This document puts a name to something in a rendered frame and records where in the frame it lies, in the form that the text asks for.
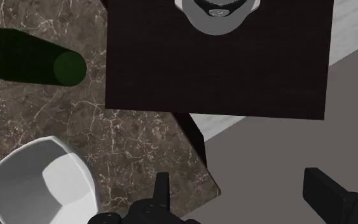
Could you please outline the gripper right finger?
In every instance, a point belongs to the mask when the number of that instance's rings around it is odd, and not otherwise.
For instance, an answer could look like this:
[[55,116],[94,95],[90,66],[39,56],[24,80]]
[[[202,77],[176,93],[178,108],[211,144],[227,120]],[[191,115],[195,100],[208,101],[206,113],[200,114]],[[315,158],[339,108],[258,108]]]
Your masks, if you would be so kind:
[[316,167],[304,171],[304,200],[326,224],[358,224],[358,192],[350,192]]

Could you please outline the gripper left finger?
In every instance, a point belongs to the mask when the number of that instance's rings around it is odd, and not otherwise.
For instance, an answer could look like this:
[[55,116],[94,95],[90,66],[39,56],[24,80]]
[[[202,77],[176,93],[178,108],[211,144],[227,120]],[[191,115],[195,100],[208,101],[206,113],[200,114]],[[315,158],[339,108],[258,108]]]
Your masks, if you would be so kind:
[[124,218],[117,213],[100,213],[87,224],[201,224],[194,219],[182,220],[170,212],[169,186],[169,173],[159,172],[152,198],[133,202]]

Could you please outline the white cup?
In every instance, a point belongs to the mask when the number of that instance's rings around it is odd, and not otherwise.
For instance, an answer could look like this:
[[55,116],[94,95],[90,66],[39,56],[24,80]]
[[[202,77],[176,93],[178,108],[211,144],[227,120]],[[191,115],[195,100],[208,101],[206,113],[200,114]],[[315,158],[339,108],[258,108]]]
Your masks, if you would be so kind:
[[1,224],[87,224],[100,212],[90,166],[59,138],[40,137],[0,161]]

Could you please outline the dark green bottle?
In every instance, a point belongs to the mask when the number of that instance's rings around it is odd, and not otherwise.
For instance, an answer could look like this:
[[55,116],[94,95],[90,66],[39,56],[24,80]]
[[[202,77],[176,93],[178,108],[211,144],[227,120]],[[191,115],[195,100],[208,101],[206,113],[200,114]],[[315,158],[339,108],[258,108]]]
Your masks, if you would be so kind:
[[26,32],[0,28],[0,79],[73,87],[86,76],[86,62],[74,50]]

